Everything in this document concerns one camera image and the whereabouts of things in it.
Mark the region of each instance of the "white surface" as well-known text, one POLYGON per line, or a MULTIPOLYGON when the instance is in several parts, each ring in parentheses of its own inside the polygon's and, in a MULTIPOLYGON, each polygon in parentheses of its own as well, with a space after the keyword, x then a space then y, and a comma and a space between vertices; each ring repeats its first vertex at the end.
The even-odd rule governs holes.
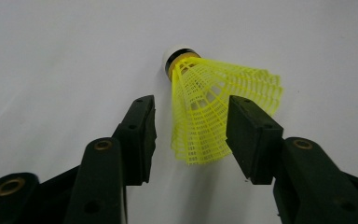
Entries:
POLYGON ((186 166, 170 150, 166 48, 267 68, 285 93, 284 136, 319 143, 358 176, 358 1, 0 1, 0 177, 46 181, 110 136, 131 102, 156 97, 150 183, 128 190, 130 223, 281 223, 272 186, 232 156, 186 166))

